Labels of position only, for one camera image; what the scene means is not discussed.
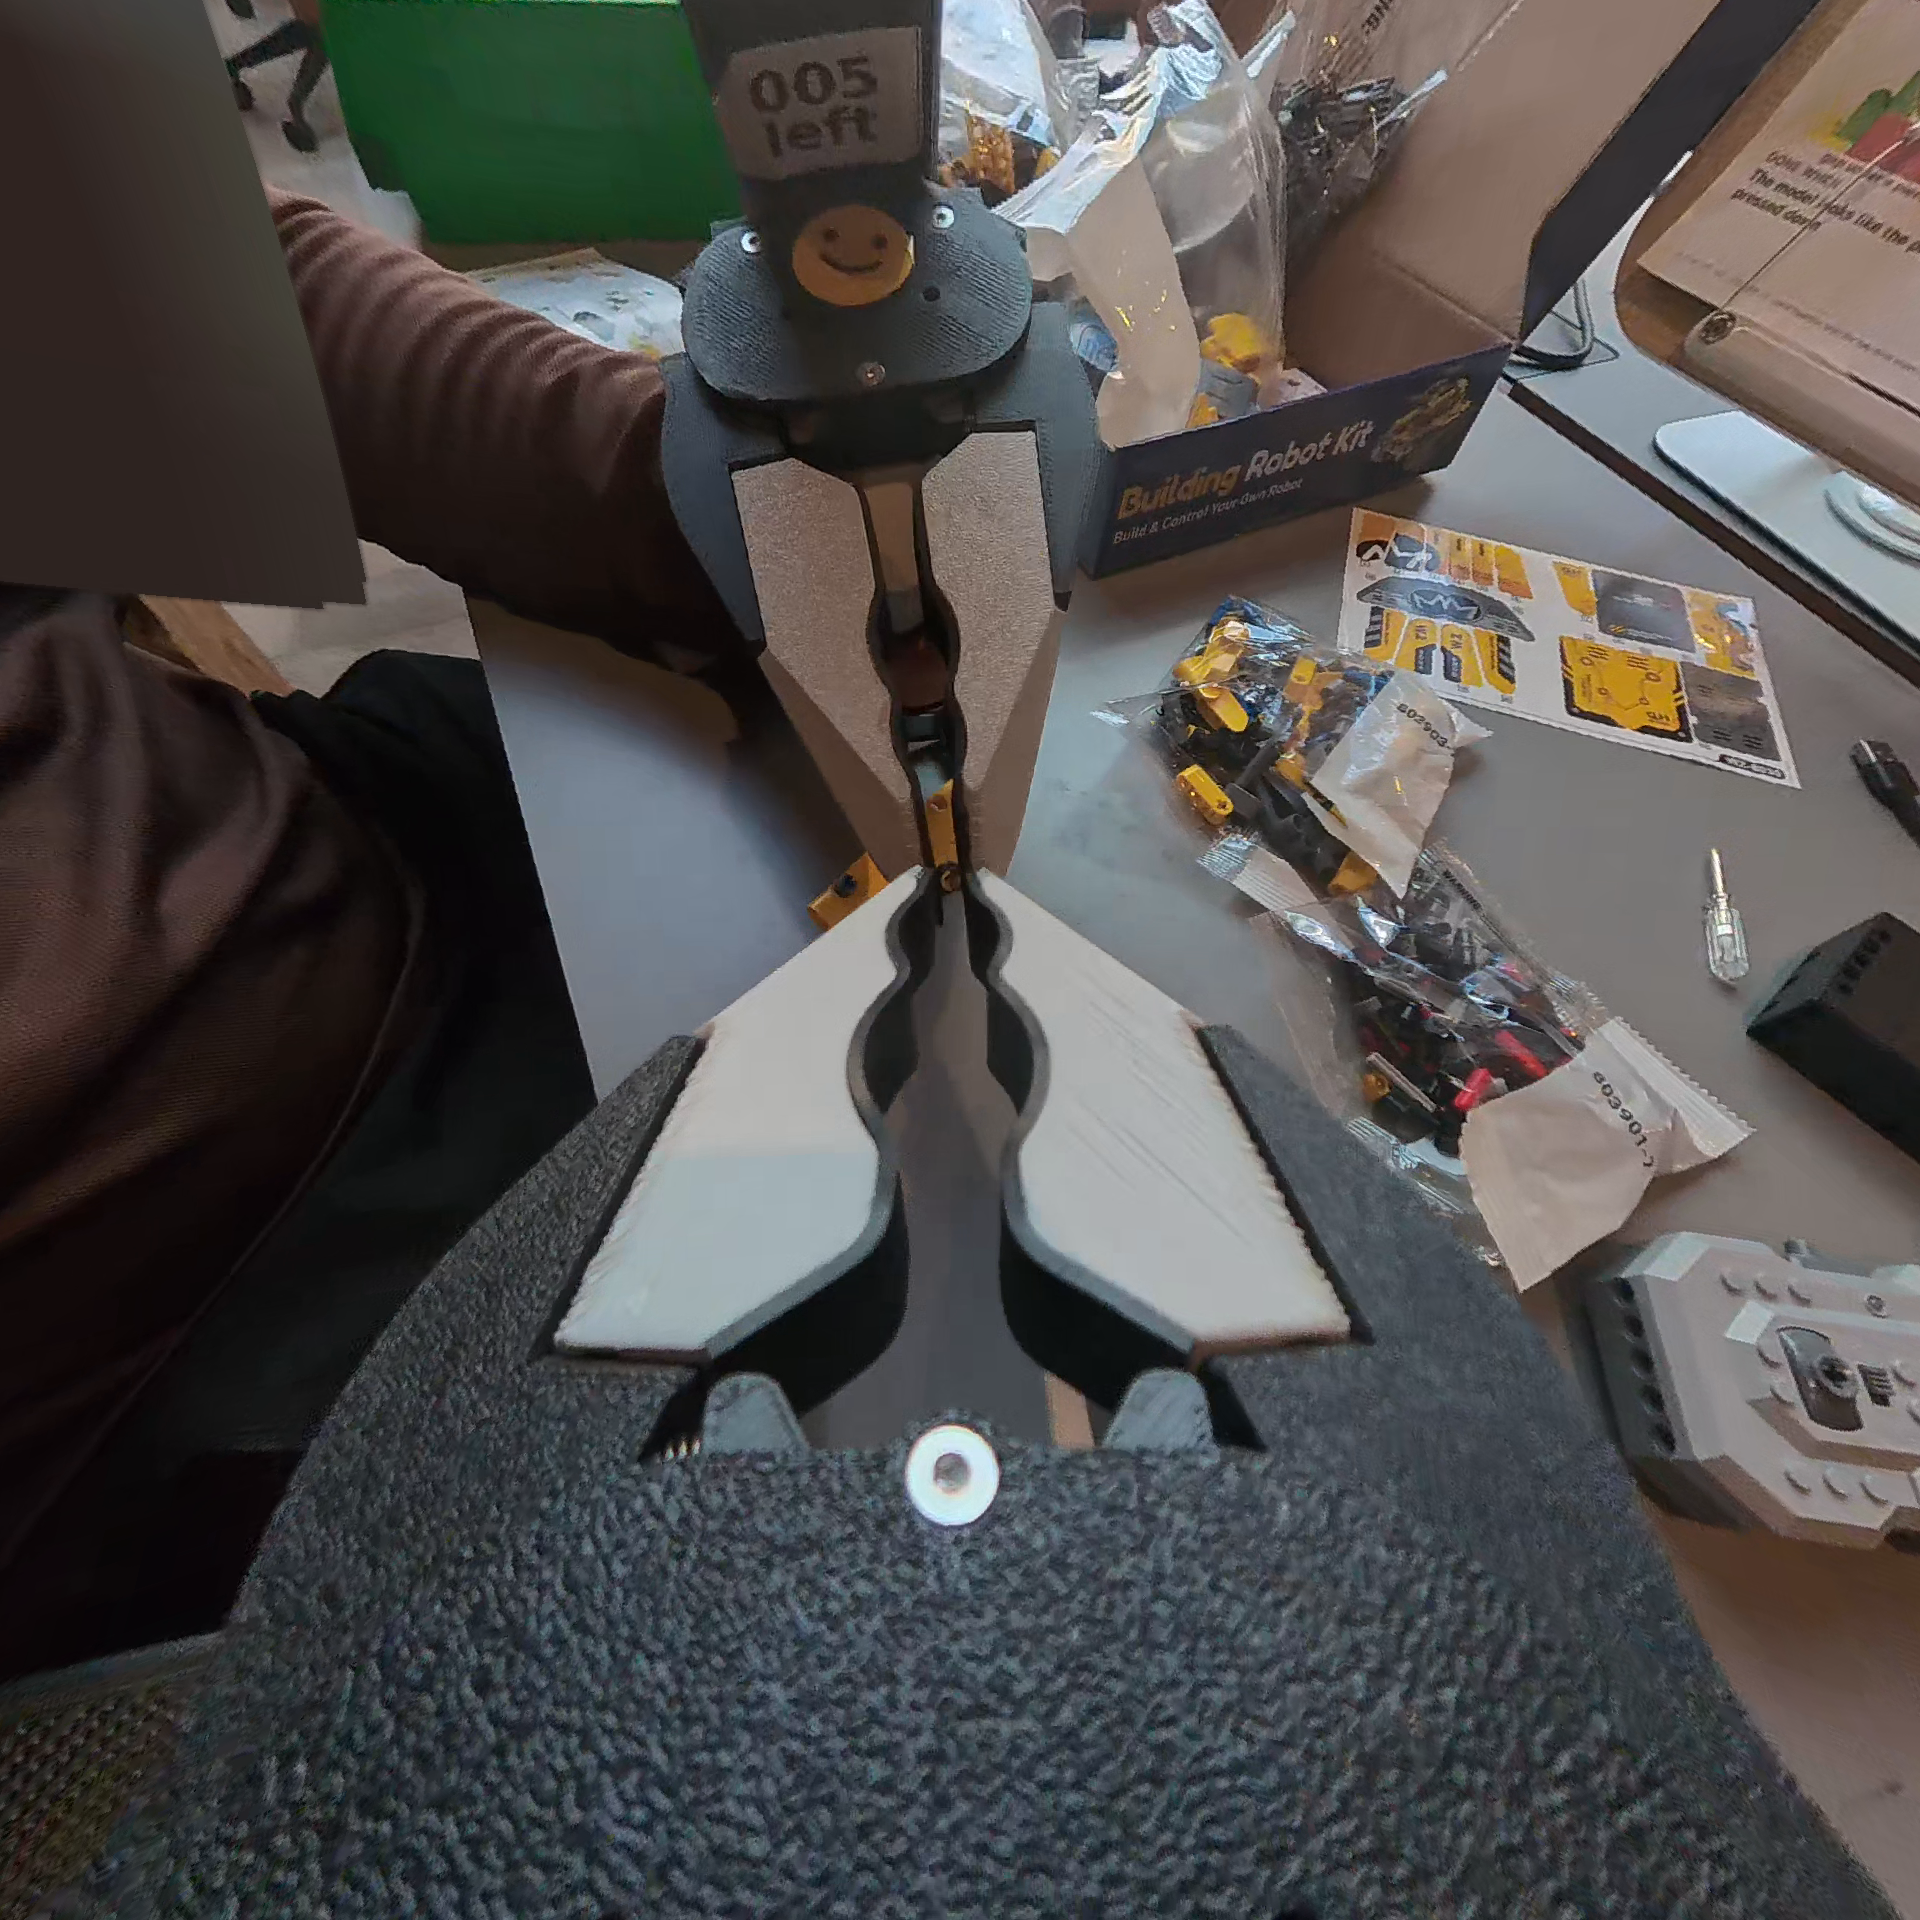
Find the clear bag of black parts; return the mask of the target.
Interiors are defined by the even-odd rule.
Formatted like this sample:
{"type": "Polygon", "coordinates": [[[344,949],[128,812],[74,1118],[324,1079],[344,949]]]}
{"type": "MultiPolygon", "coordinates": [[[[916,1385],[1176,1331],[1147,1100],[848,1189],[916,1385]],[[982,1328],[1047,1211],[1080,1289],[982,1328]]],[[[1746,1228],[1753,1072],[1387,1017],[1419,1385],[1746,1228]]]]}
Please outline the clear bag of black parts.
{"type": "Polygon", "coordinates": [[[1287,268],[1387,173],[1449,77],[1451,4],[1287,4],[1267,103],[1283,142],[1287,268]]]}

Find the printed instruction sheet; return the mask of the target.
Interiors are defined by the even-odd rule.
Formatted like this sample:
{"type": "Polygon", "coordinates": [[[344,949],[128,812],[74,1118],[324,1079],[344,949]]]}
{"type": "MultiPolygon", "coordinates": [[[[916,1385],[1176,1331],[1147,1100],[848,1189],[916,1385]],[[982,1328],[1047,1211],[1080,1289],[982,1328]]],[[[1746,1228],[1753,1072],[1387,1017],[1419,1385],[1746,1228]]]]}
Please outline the printed instruction sheet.
{"type": "Polygon", "coordinates": [[[1916,407],[1916,4],[1818,4],[1624,262],[1916,407]]]}

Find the wooden display board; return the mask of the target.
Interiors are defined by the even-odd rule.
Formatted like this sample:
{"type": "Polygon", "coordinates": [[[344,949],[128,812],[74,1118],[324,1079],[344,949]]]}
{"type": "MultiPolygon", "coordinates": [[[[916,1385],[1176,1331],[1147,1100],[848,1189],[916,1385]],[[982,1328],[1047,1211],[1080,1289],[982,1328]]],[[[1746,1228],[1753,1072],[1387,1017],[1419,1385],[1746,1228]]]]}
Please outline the wooden display board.
{"type": "Polygon", "coordinates": [[[1707,311],[1691,303],[1624,258],[1617,276],[1617,315],[1644,357],[1691,373],[1696,384],[1753,413],[1838,468],[1853,468],[1886,494],[1916,500],[1916,407],[1886,400],[1865,383],[1785,348],[1725,308],[1707,311]]]}

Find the green plastic bin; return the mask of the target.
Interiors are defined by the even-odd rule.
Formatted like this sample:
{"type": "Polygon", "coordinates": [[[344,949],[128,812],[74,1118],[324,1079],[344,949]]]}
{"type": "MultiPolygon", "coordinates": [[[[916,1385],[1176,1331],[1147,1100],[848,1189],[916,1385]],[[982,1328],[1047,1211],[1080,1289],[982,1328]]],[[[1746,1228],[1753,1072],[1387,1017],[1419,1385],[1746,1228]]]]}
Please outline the green plastic bin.
{"type": "Polygon", "coordinates": [[[737,182],[679,4],[321,4],[353,151],[432,246],[693,242],[737,182]]]}

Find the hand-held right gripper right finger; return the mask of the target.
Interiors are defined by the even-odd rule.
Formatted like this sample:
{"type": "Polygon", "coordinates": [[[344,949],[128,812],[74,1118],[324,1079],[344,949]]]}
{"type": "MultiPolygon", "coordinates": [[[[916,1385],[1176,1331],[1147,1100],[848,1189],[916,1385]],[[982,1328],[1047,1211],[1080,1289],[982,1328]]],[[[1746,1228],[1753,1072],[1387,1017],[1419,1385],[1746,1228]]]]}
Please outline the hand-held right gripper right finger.
{"type": "Polygon", "coordinates": [[[1347,1308],[1163,991],[1027,901],[966,885],[985,1060],[1010,1100],[1000,1306],[1031,1357],[1250,1357],[1347,1308]]]}

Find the instruction booklet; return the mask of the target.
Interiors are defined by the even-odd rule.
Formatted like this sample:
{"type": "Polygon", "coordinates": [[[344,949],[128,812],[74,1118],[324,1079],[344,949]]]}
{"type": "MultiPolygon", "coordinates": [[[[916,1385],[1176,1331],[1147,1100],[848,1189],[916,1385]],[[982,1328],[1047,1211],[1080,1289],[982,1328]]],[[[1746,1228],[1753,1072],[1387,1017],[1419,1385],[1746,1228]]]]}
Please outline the instruction booklet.
{"type": "Polygon", "coordinates": [[[667,360],[684,348],[680,290],[592,247],[497,262],[465,278],[492,300],[615,353],[667,360]]]}

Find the heap of clear part bags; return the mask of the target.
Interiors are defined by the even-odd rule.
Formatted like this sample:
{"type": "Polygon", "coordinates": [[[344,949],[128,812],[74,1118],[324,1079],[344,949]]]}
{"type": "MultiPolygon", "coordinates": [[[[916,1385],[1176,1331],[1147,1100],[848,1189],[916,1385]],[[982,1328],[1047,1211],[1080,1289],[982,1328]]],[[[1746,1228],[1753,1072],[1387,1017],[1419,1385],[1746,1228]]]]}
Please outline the heap of clear part bags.
{"type": "Polygon", "coordinates": [[[1000,219],[1068,348],[1110,451],[1320,397],[1283,340],[1283,56],[1276,4],[1237,51],[1213,4],[1157,4],[1122,61],[1055,61],[1047,131],[1000,219]]]}

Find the blue robot kit box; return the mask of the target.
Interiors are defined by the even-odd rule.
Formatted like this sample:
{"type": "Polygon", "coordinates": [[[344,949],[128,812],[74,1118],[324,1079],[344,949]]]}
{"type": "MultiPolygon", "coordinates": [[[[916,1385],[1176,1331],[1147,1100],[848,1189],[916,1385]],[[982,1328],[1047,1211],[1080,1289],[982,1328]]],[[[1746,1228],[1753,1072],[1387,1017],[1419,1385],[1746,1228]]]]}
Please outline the blue robot kit box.
{"type": "MultiPolygon", "coordinates": [[[[1055,61],[1122,61],[1157,4],[959,4],[952,184],[1027,182],[1055,61]]],[[[1244,56],[1276,4],[1213,4],[1244,56]]],[[[1099,444],[1089,577],[1358,505],[1451,462],[1510,348],[1739,89],[1739,4],[1451,4],[1449,77],[1387,173],[1287,268],[1283,340],[1321,393],[1099,444]]]]}

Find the bag of yellow bricks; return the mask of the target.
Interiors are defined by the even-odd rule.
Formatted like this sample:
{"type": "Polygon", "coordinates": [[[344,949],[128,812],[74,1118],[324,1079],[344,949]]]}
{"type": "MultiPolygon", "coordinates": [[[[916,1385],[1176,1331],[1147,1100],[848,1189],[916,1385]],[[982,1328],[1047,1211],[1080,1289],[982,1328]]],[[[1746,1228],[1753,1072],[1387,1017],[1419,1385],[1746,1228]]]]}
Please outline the bag of yellow bricks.
{"type": "Polygon", "coordinates": [[[1399,901],[1487,725],[1421,677],[1228,597],[1151,694],[1095,720],[1151,748],[1214,850],[1263,850],[1315,895],[1399,901]]]}

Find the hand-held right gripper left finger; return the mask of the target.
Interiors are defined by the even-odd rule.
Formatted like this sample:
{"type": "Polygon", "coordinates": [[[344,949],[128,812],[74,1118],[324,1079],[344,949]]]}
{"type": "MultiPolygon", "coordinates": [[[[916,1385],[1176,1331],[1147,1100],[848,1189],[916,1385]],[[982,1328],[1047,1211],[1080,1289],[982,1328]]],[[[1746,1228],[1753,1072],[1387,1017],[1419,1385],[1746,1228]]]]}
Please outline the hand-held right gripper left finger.
{"type": "Polygon", "coordinates": [[[910,866],[884,881],[701,1028],[554,1352],[722,1360],[875,1247],[894,1202],[851,1054],[903,987],[898,923],[927,880],[910,866]]]}

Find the person's left forearm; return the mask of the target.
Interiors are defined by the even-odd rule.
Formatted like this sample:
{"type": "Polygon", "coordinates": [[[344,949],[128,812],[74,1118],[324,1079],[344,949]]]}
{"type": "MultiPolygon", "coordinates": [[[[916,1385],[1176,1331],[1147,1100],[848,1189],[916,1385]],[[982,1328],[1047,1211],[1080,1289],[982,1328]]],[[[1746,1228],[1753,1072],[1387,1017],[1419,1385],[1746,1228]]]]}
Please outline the person's left forearm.
{"type": "Polygon", "coordinates": [[[268,206],[356,534],[637,659],[747,659],[658,473],[663,378],[511,308],[319,201],[268,206]]]}

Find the person's black trousers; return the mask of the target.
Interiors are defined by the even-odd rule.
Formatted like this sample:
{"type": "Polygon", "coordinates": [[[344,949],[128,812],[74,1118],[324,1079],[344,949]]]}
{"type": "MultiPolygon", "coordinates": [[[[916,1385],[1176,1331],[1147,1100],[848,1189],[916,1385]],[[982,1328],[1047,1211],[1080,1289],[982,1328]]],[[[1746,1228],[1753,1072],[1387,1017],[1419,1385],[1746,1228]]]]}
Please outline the person's black trousers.
{"type": "Polygon", "coordinates": [[[419,880],[427,984],[397,1069],[202,1328],[217,1453],[298,1453],[427,1270],[592,1105],[480,664],[370,654],[274,723],[419,880]]]}

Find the grey hub brick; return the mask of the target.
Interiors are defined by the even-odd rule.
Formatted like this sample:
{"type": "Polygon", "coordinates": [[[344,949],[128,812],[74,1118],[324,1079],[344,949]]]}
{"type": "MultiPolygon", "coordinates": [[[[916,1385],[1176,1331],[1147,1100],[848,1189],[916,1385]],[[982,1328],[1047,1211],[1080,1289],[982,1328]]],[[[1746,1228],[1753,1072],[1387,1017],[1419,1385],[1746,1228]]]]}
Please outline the grey hub brick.
{"type": "Polygon", "coordinates": [[[1676,1515],[1916,1548],[1916,1265],[1661,1234],[1582,1278],[1596,1385],[1676,1515]]]}

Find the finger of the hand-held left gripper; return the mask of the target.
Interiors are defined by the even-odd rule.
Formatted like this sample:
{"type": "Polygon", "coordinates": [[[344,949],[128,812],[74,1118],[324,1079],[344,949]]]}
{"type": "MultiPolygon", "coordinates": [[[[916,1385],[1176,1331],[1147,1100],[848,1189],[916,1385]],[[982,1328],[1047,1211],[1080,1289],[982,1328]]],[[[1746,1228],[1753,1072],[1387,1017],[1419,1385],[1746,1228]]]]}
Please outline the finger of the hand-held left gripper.
{"type": "Polygon", "coordinates": [[[801,460],[737,468],[733,507],[764,677],[883,880],[921,862],[919,803],[872,654],[878,577],[851,482],[801,460]]]}
{"type": "Polygon", "coordinates": [[[1052,582],[1035,426],[966,435],[919,479],[921,586],[943,619],[963,875],[1003,875],[1037,771],[1072,588],[1052,582]]]}

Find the bag of black red pins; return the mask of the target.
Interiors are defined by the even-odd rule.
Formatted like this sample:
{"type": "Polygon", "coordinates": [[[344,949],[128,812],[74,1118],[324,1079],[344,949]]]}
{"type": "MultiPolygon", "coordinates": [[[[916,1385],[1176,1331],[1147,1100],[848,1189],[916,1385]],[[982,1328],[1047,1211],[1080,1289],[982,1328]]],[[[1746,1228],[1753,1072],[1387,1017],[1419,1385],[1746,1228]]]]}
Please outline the bag of black red pins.
{"type": "Polygon", "coordinates": [[[1329,984],[1328,1105],[1527,1292],[1617,1234],[1644,1189],[1753,1127],[1545,967],[1473,880],[1421,853],[1407,888],[1315,897],[1244,845],[1237,895],[1329,984]]]}

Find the grey desk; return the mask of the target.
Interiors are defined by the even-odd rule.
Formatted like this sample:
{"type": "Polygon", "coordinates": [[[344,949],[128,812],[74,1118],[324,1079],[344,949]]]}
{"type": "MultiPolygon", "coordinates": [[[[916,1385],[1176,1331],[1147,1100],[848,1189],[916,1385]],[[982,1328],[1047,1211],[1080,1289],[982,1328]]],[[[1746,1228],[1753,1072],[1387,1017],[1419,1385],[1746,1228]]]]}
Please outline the grey desk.
{"type": "MultiPolygon", "coordinates": [[[[1661,1231],[1804,1238],[1881,1265],[1916,1253],[1916,1164],[1740,1035],[1775,970],[1872,911],[1916,918],[1916,850],[1849,766],[1866,733],[1916,756],[1916,687],[1565,437],[1533,400],[1638,407],[1676,378],[1632,365],[1497,388],[1457,460],[1387,510],[1435,516],[1599,567],[1753,597],[1800,790],[1488,715],[1438,840],[1533,951],[1753,1124],[1711,1169],[1644,1189],[1628,1242],[1661,1231]],[[1748,974],[1701,956],[1703,853],[1718,850],[1748,974]]],[[[1309,1079],[1292,951],[1198,866],[1199,833],[1157,760],[1095,713],[1147,689],[1228,594],[1329,633],[1344,510],[1127,572],[1072,597],[1010,885],[1203,1018],[1309,1079]]],[[[492,703],[597,1093],[780,964],[805,897],[844,855],[836,812],[786,756],[780,720],[728,733],[716,696],[470,603],[492,703]]],[[[1916,1552],[1701,1526],[1640,1500],[1725,1682],[1829,1829],[1916,1915],[1916,1552]]]]}

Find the black battery box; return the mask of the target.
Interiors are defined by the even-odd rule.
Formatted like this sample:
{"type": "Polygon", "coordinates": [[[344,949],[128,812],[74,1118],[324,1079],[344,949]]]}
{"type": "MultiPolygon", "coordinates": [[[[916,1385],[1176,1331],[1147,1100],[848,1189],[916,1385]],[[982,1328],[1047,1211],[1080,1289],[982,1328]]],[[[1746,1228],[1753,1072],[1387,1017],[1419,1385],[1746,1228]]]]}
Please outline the black battery box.
{"type": "Polygon", "coordinates": [[[1880,911],[1811,946],[1746,1038],[1916,1160],[1916,925],[1880,911]]]}

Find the yellow grey sticker sheet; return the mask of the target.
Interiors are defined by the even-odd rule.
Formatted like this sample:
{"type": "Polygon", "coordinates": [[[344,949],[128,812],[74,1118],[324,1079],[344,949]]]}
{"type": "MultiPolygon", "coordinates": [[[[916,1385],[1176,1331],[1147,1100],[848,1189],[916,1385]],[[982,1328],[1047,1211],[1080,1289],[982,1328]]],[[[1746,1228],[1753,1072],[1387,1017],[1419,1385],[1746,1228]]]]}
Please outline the yellow grey sticker sheet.
{"type": "Polygon", "coordinates": [[[1457,707],[1797,790],[1758,603],[1357,507],[1339,645],[1457,707]]]}

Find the black office chair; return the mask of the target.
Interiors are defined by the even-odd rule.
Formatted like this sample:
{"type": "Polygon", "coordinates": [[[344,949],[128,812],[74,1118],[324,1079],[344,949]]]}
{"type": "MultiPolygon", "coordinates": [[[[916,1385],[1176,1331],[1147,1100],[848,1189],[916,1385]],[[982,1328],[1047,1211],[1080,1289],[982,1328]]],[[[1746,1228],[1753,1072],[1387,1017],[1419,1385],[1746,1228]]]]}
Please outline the black office chair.
{"type": "Polygon", "coordinates": [[[284,94],[281,138],[292,151],[313,154],[319,135],[308,117],[308,103],[324,74],[321,4],[284,4],[284,20],[274,30],[227,56],[228,94],[240,112],[255,106],[248,74],[279,61],[296,62],[284,94]]]}

